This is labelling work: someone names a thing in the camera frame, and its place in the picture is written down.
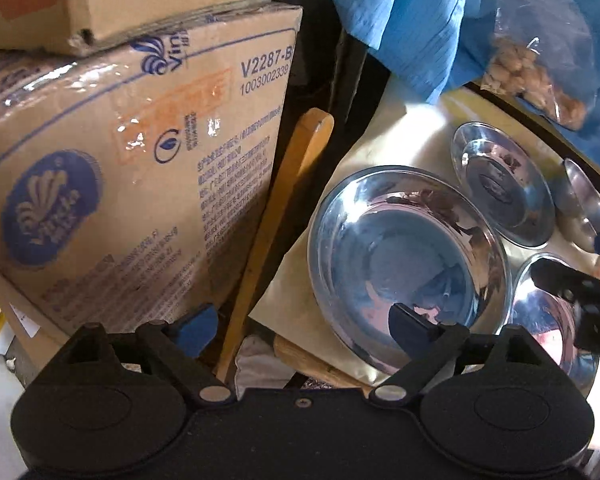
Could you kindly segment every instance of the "metal dish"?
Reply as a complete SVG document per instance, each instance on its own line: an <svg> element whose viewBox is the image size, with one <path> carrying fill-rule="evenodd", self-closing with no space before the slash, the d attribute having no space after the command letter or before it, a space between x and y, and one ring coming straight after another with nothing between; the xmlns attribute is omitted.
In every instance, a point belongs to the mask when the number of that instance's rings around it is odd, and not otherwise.
<svg viewBox="0 0 600 480"><path fill-rule="evenodd" d="M451 144L456 175L469 199L510 242L539 249L555 227L546 180L503 132L483 123L460 126Z"/></svg>
<svg viewBox="0 0 600 480"><path fill-rule="evenodd" d="M567 265L550 253L538 253L529 258L520 269L514 285L512 306L507 323L522 325L544 350L560 365L584 396L593 386L598 368L598 355L577 349L575 319L572 304L537 288L529 268L540 258Z"/></svg>
<svg viewBox="0 0 600 480"><path fill-rule="evenodd" d="M565 158L551 191L560 232L583 251L594 253L596 235L600 234L600 196L589 177L570 158Z"/></svg>
<svg viewBox="0 0 600 480"><path fill-rule="evenodd" d="M369 168L338 184L310 229L308 262L334 332L389 374L409 360L389 332L394 303L474 332L494 333L506 317L499 238L458 190L415 168Z"/></svg>

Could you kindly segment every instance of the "wooden board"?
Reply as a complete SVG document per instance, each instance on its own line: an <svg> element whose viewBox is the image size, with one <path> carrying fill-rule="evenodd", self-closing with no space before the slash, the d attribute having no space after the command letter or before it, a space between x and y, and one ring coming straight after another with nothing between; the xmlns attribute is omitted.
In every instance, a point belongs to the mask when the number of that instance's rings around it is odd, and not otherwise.
<svg viewBox="0 0 600 480"><path fill-rule="evenodd" d="M276 357L285 365L292 367L308 377L318 379L337 388L360 388L368 396L372 387L361 383L337 368L325 363L317 357L302 350L282 336L277 335L273 340L273 350Z"/></svg>

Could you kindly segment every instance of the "white fabric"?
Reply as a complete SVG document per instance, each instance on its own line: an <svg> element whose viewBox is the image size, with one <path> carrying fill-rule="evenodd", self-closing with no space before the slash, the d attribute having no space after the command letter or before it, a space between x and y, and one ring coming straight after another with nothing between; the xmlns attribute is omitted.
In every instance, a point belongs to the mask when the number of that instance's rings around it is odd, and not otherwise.
<svg viewBox="0 0 600 480"><path fill-rule="evenodd" d="M247 388L284 388L296 373L273 353L273 348L256 335L244 339L235 357L235 393L238 399Z"/></svg>

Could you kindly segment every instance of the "screw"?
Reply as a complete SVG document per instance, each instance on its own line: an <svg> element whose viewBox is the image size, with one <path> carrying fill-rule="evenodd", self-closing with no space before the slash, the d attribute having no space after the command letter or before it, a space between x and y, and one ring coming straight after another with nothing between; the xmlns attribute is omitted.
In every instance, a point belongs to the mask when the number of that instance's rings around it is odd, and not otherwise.
<svg viewBox="0 0 600 480"><path fill-rule="evenodd" d="M231 397L231 390L226 386L207 386L200 390L200 399L206 402L225 402Z"/></svg>
<svg viewBox="0 0 600 480"><path fill-rule="evenodd" d="M296 399L296 408L309 408L313 403L311 399L307 399L302 397L301 399Z"/></svg>
<svg viewBox="0 0 600 480"><path fill-rule="evenodd" d="M407 396L407 390L401 386L395 384L386 384L385 386L378 386L374 393L376 397L384 402L397 402L403 400Z"/></svg>

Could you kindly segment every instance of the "plastic bag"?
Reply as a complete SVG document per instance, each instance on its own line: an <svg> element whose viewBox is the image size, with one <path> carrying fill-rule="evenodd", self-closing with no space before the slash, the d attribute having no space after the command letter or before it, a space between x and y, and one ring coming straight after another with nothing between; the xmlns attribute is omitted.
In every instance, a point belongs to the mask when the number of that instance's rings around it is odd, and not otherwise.
<svg viewBox="0 0 600 480"><path fill-rule="evenodd" d="M520 96L579 130L596 101L589 26L573 0L497 0L494 47L482 88Z"/></svg>

